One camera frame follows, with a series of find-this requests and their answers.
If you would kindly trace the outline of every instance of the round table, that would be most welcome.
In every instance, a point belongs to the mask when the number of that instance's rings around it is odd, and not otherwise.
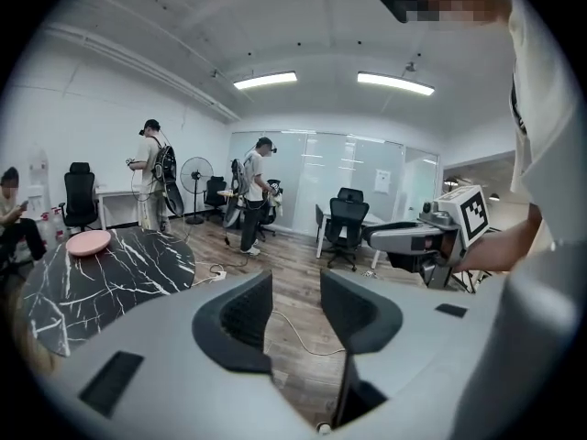
[[[51,352],[68,357],[138,304],[192,286],[194,254],[176,237],[140,228],[110,233],[108,247],[88,258],[58,245],[23,286],[23,314]]]

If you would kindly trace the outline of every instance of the pink plate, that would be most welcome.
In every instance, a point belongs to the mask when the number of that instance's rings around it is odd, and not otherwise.
[[[79,258],[92,256],[110,243],[110,234],[104,230],[84,231],[71,238],[66,244],[68,252]]]

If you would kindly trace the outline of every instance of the black pants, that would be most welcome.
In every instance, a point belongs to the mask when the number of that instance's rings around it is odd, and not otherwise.
[[[12,249],[17,246],[22,237],[27,240],[28,249],[34,260],[39,260],[47,252],[43,240],[40,237],[39,229],[34,220],[21,218],[20,223],[9,225],[0,236],[0,243],[8,245]]]
[[[245,210],[245,223],[242,226],[242,235],[240,237],[240,250],[249,251],[257,238],[257,225],[261,214],[261,208],[264,201],[247,201]]]

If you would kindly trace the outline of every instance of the glass wall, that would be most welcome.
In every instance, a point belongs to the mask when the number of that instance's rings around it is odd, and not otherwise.
[[[376,138],[311,131],[233,134],[227,181],[230,162],[244,159],[263,136],[278,149],[263,162],[263,179],[282,182],[283,215],[276,225],[315,234],[316,205],[327,207],[341,187],[363,191],[370,213],[390,222],[416,218],[423,202],[434,199],[436,155]]]

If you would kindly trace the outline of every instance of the white desk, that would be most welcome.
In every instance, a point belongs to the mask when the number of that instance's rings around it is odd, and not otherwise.
[[[330,204],[327,206],[324,205],[320,205],[317,204],[318,207],[320,208],[320,210],[322,211],[322,214],[324,215],[322,217],[322,226],[320,227],[320,235],[318,237],[318,250],[316,252],[316,258],[319,259],[320,255],[322,254],[322,243],[324,241],[324,234],[326,233],[326,229],[327,229],[327,220],[332,216],[330,213]],[[375,216],[373,214],[367,214],[365,216],[365,219],[363,220],[363,224],[365,226],[371,226],[371,225],[381,225],[384,224],[385,222],[379,218],[378,216]],[[377,264],[377,261],[375,259],[377,259],[379,257],[378,254],[375,255],[375,258],[373,259],[373,263],[371,264],[372,266]]]
[[[134,190],[131,191],[130,189],[107,189],[107,188],[96,188],[95,196],[98,199],[98,216],[100,217],[100,225],[102,226],[103,230],[106,230],[106,217],[105,217],[105,209],[104,209],[104,199],[106,197],[120,197],[120,196],[133,196],[138,198],[140,194],[140,188],[137,186],[133,188]],[[138,208],[140,202],[137,201],[137,217],[140,223],[140,210]]]

